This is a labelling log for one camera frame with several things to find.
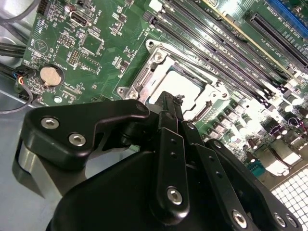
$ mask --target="screw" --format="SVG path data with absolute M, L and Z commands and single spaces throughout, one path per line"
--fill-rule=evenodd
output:
M 288 221 L 295 227 L 297 228 L 297 223 L 295 222 L 295 220 L 293 220 L 292 217 L 290 217 L 289 215 L 285 215 L 288 219 Z
M 69 142 L 77 147 L 81 147 L 86 143 L 86 138 L 78 133 L 73 133 L 68 137 Z
M 61 98 L 60 96 L 55 96 L 54 99 L 53 99 L 53 101 L 54 101 L 55 103 L 62 103 L 62 98 Z
M 138 97 L 138 93 L 136 91 L 131 91 L 129 94 L 130 99 L 136 99 Z
M 119 94 L 123 94 L 123 93 L 124 93 L 124 90 L 123 90 L 123 88 L 118 88 L 118 89 L 117 89 L 117 92 L 118 92 Z
M 148 110 L 142 103 L 138 103 L 136 106 L 142 112 L 146 112 Z
M 216 147 L 221 148 L 221 144 L 218 143 L 217 141 L 214 141 L 214 144 L 216 145 Z
M 183 198 L 181 193 L 175 188 L 169 188 L 167 190 L 168 199 L 175 205 L 182 204 Z
M 190 129 L 194 129 L 194 125 L 192 123 L 187 123 L 187 126 L 190 128 Z
M 58 120 L 50 117 L 43 118 L 40 124 L 46 129 L 56 129 L 60 125 Z
M 286 227 L 285 221 L 277 213 L 275 213 L 275 218 L 278 224 L 280 224 L 282 227 Z
M 162 60 L 163 60 L 163 55 L 159 52 L 157 52 L 155 55 L 154 55 L 154 60 L 155 62 L 158 62 L 160 63 Z
M 245 219 L 245 217 L 237 210 L 232 211 L 232 216 L 233 219 L 235 220 L 235 222 L 241 226 L 242 229 L 246 229 L 247 228 L 247 221 Z

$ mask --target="ram slot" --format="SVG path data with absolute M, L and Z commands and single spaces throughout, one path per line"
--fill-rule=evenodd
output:
M 194 23 L 197 27 L 199 27 L 204 33 L 208 34 L 217 44 L 221 47 L 228 50 L 230 54 L 232 54 L 236 59 L 240 62 L 244 63 L 250 70 L 256 73 L 261 79 L 266 82 L 272 83 L 273 79 L 255 62 L 247 59 L 245 57 L 245 53 L 242 52 L 240 49 L 234 48 L 234 44 L 230 42 L 228 39 L 225 39 L 223 35 L 218 33 L 217 31 L 213 30 L 211 27 L 204 25 L 200 19 L 194 16 L 191 11 L 183 8 L 181 5 L 177 4 L 176 2 L 171 2 L 169 4 L 176 12 L 180 13 L 181 15 L 185 16 L 186 19 L 189 19 L 191 22 Z
M 302 72 L 308 73 L 307 58 L 291 43 L 289 43 L 288 40 L 281 36 L 263 17 L 256 13 L 247 21 L 254 29 L 261 33 L 261 35 L 268 38 L 268 42 L 279 50 L 298 69 Z
M 188 36 L 190 36 L 192 39 L 197 41 L 199 44 L 201 44 L 203 47 L 205 47 L 208 51 L 210 51 L 212 54 L 217 55 L 217 57 L 234 73 L 239 72 L 241 76 L 252 86 L 254 86 L 256 89 L 262 91 L 267 99 L 271 99 L 271 96 L 273 92 L 268 89 L 263 84 L 260 84 L 255 79 L 250 77 L 250 73 L 248 73 L 246 70 L 242 69 L 241 66 L 239 66 L 237 63 L 233 62 L 228 56 L 226 56 L 221 50 L 216 49 L 213 47 L 213 45 L 205 40 L 202 36 L 198 35 L 194 30 L 192 30 L 189 25 L 187 25 L 184 21 L 173 17 L 172 15 L 165 14 L 164 19 L 168 21 L 169 23 L 175 25 L 177 28 L 179 28 L 181 31 L 184 31 Z
M 264 99 L 260 95 L 258 95 L 256 92 L 251 90 L 249 86 L 244 84 L 242 81 L 237 79 L 237 77 L 231 75 L 224 67 L 221 67 L 220 64 L 213 60 L 211 57 L 209 57 L 207 54 L 204 52 L 199 51 L 195 45 L 190 45 L 187 43 L 183 37 L 176 32 L 174 29 L 170 28 L 169 26 L 165 25 L 159 20 L 155 20 L 153 23 L 154 26 L 165 33 L 167 36 L 181 44 L 185 49 L 191 51 L 192 53 L 196 54 L 198 58 L 203 61 L 205 64 L 208 64 L 212 67 L 214 67 L 222 76 L 222 81 L 226 82 L 228 85 L 233 86 L 234 89 L 240 89 L 243 93 L 248 95 L 251 98 L 257 99 L 260 103 L 264 102 Z
M 178 5 L 181 5 L 182 7 L 185 7 L 183 5 L 183 3 L 179 0 L 174 0 Z M 260 64 L 262 64 L 264 67 L 266 67 L 268 70 L 270 70 L 271 72 L 273 72 L 277 77 L 281 78 L 282 80 L 288 80 L 289 78 L 285 75 L 285 73 L 281 73 L 280 71 L 276 70 L 273 66 L 271 66 L 269 63 L 267 63 L 267 61 L 265 59 L 263 59 L 262 57 L 259 56 L 259 54 L 253 49 L 251 48 L 247 43 L 241 41 L 240 39 L 238 39 L 232 32 L 230 32 L 226 26 L 221 22 L 221 21 L 217 21 L 215 20 L 215 18 L 213 18 L 211 15 L 209 15 L 208 13 L 206 13 L 198 4 L 196 4 L 194 1 L 187 1 L 187 3 L 189 5 L 191 5 L 195 10 L 197 10 L 200 14 L 202 14 L 202 16 L 204 18 L 206 18 L 208 21 L 210 21 L 211 23 L 213 23 L 216 27 L 218 27 L 224 34 L 226 34 L 229 38 L 233 39 L 234 41 L 236 41 L 239 45 L 241 45 L 246 51 L 248 51 L 256 60 L 258 60 L 258 62 L 260 62 Z M 203 25 L 206 25 L 206 23 L 200 19 L 200 22 Z

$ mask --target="white grid panel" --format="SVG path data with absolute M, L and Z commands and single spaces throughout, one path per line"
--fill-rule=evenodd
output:
M 303 231 L 308 231 L 308 168 L 292 176 L 272 193 L 299 220 Z

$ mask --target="motherboard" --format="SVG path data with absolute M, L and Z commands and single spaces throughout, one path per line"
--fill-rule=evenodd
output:
M 204 141 L 241 160 L 277 140 L 300 155 L 307 26 L 304 0 L 42 0 L 25 83 L 43 106 L 168 91 Z

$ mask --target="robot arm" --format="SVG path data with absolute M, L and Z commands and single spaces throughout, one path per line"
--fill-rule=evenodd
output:
M 295 216 L 218 140 L 183 120 L 181 99 L 44 107 L 24 120 L 14 174 L 59 202 L 50 231 L 301 231 Z M 102 143 L 140 151 L 85 178 Z

